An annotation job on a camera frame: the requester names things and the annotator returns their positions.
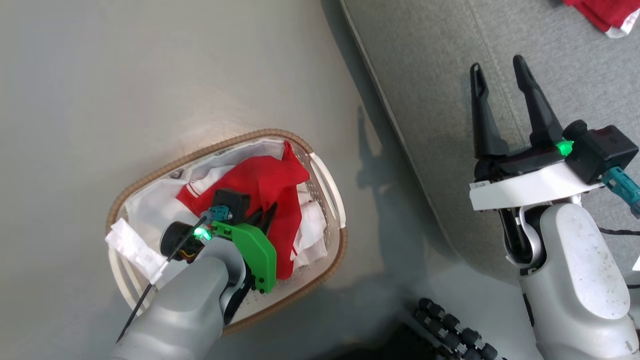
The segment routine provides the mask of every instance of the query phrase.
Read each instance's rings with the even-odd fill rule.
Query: gray fabric
[[[511,59],[525,56],[563,126],[615,124],[640,143],[640,29],[609,39],[560,0],[343,0],[390,118],[453,249],[495,278],[512,281],[496,213],[474,213],[469,68],[483,66],[490,104],[512,149],[528,143],[529,117]],[[628,168],[640,179],[640,159]],[[607,190],[586,195],[598,225],[640,229]],[[605,236],[624,273],[640,239]]]

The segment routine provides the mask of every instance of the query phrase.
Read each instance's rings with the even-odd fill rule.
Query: green 3d printed part
[[[255,276],[255,288],[270,293],[276,284],[276,249],[262,230],[248,224],[214,221],[211,232],[234,242]]]

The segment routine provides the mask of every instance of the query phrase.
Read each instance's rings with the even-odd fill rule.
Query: white floor
[[[115,197],[266,127],[324,159],[349,249],[320,290],[209,358],[323,357],[426,296],[508,359],[539,359],[520,290],[444,244],[342,22],[333,1],[3,1],[0,359],[107,358],[129,314],[102,240]]]

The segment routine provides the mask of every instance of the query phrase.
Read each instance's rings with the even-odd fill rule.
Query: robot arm
[[[578,120],[562,131],[524,59],[515,56],[513,64],[527,101],[532,145],[508,152],[475,64],[478,162],[472,205],[500,214],[507,258],[520,272],[537,347],[546,360],[640,359],[627,286],[595,221],[579,204],[582,193],[606,186],[638,217],[638,187],[622,171],[638,148],[614,126],[588,131]]]
[[[222,334],[220,297],[227,283],[227,266],[219,258],[210,256],[187,266],[154,296],[111,358],[204,359]]]
[[[237,247],[213,238],[154,296],[111,353],[117,360],[204,359],[252,283]]]

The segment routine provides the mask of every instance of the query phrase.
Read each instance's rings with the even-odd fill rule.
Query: red cloth
[[[640,9],[640,0],[564,0],[564,3],[574,6],[604,33],[612,26],[622,28],[627,17]]]
[[[302,215],[298,204],[296,185],[309,180],[309,172],[300,165],[293,154],[291,144],[285,142],[282,160],[272,156],[254,156],[229,170],[217,183],[195,197],[186,186],[176,198],[195,215],[211,207],[216,190],[227,188],[251,195],[247,215],[262,208],[267,211],[278,203],[268,238],[276,249],[276,277],[288,279],[293,273],[290,260],[293,241],[300,227]]]

